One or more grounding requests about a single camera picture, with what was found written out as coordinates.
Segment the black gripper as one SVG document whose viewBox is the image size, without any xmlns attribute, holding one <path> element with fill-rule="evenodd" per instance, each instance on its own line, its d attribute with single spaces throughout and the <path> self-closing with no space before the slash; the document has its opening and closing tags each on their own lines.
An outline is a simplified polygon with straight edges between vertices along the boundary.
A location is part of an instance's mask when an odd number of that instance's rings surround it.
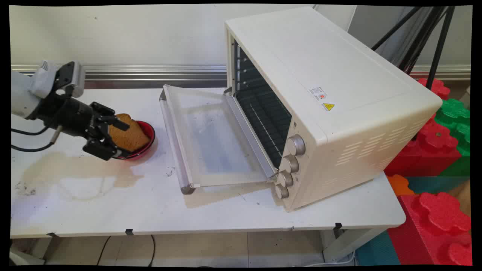
<svg viewBox="0 0 482 271">
<path fill-rule="evenodd" d="M 100 131 L 108 131 L 110 125 L 122 131 L 130 128 L 130 125 L 112 115 L 111 108 L 98 102 L 87 105 L 65 94 L 49 94 L 42 99 L 36 110 L 36 118 L 48 128 L 62 126 L 63 133 L 85 138 L 87 142 L 83 151 L 104 161 L 120 156 L 122 151 L 110 143 L 101 142 L 104 135 Z"/>
</svg>

